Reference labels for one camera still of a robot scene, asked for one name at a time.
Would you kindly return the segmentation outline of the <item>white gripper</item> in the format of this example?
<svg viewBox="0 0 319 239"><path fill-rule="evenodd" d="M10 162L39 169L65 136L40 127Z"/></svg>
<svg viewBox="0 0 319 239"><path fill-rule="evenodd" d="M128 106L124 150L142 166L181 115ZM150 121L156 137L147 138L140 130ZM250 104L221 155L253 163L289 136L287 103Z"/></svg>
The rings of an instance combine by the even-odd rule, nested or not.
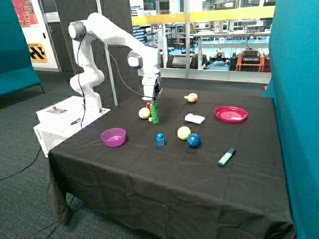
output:
<svg viewBox="0 0 319 239"><path fill-rule="evenodd" d="M156 97L158 97L162 92L162 87L160 85L161 77L159 74L144 74L142 79L143 85L143 97L144 101L150 101L151 104L156 103Z"/></svg>

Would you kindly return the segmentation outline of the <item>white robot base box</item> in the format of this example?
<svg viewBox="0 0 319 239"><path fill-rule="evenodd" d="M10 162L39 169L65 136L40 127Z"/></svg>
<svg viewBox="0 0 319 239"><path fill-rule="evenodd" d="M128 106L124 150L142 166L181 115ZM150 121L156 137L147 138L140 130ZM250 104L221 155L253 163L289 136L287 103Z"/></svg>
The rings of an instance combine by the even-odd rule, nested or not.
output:
<svg viewBox="0 0 319 239"><path fill-rule="evenodd" d="M45 157L52 148L109 111L102 108L93 112L84 104L83 98L78 96L71 96L37 111L39 124L33 129Z"/></svg>

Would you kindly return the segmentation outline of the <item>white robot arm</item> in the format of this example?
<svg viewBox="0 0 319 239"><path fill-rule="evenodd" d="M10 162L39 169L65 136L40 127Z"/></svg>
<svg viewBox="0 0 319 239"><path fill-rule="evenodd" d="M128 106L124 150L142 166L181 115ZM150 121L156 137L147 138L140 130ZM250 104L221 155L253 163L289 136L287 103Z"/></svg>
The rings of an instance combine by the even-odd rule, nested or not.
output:
<svg viewBox="0 0 319 239"><path fill-rule="evenodd" d="M72 38L75 62L83 73L73 76L70 85L84 101L86 112L98 113L102 110L101 98L93 88L104 81L104 73L95 64L92 41L98 40L107 51L110 45L131 49L127 55L128 65L143 70L142 99L154 103L161 93L160 50L152 43L141 43L99 13L92 13L87 20L73 21L68 26Z"/></svg>

